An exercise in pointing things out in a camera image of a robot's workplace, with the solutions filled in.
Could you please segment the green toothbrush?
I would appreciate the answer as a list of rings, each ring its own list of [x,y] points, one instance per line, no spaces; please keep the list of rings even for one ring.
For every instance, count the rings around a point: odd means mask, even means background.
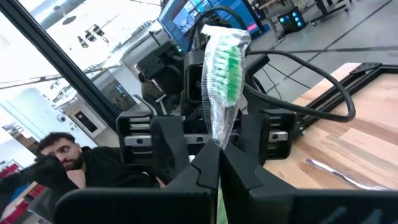
[[[201,98],[206,126],[218,149],[226,149],[239,111],[246,74],[248,31],[203,26],[208,37],[201,78]]]

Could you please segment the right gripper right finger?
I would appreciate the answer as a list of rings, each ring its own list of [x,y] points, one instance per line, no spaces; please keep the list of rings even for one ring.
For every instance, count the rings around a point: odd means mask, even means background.
[[[221,188],[228,224],[398,224],[397,190],[296,189],[232,144]]]

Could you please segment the black computer with blue fans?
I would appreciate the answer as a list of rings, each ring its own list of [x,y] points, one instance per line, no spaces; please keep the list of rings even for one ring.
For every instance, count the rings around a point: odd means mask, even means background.
[[[281,24],[285,34],[298,32],[307,25],[297,6],[289,9],[288,11],[284,11],[282,14],[277,16],[277,19]]]

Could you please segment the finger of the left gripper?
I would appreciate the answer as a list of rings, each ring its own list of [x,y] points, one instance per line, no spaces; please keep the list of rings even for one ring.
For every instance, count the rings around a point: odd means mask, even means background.
[[[266,114],[244,114],[241,117],[239,148],[260,166],[267,159],[270,127],[270,119]]]
[[[176,116],[157,116],[150,122],[153,170],[168,185],[190,165],[183,122]]]

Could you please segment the grey toothbrush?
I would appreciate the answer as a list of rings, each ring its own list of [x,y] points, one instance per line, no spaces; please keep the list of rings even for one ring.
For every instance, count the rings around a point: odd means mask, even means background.
[[[328,166],[328,165],[326,165],[324,163],[321,163],[319,161],[316,161],[314,159],[305,159],[305,162],[307,164],[310,164],[310,165],[316,167],[317,169],[324,170],[325,172],[327,172],[327,173],[329,173],[331,175],[334,175],[335,177],[338,177],[341,180],[343,180],[343,181],[349,183],[350,185],[352,185],[354,187],[357,187],[359,189],[363,189],[363,190],[388,190],[388,188],[383,187],[383,186],[366,185],[366,184],[360,183],[357,180],[352,179],[351,177],[348,177],[347,175],[344,175],[344,173],[342,173],[342,172],[340,172],[338,170],[335,170],[334,168],[332,168],[332,167],[330,167],[330,166]]]

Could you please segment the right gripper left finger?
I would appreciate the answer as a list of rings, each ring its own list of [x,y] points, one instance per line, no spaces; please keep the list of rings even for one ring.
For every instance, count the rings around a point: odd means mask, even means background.
[[[216,224],[221,149],[210,140],[164,189],[87,188],[65,194],[55,224]]]

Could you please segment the person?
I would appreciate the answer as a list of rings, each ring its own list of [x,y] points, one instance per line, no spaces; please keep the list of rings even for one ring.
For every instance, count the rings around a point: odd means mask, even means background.
[[[141,82],[141,95],[144,100],[154,105],[156,100],[164,95],[164,92],[158,88],[153,80],[146,80],[142,72],[138,74],[138,79]]]
[[[28,182],[43,185],[58,197],[86,187],[166,187],[150,166],[123,163],[119,148],[81,147],[69,133],[52,132],[40,140],[36,159],[38,164],[52,165],[41,167],[29,178],[12,174],[0,180],[1,212],[14,190]]]

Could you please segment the monitor with blue screen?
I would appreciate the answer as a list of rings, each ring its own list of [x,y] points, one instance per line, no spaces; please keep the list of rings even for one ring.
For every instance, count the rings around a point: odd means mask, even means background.
[[[157,20],[182,52],[186,53],[195,20],[206,10],[216,6],[226,6],[237,13],[253,39],[270,31],[270,27],[262,24],[249,7],[247,0],[169,0]]]

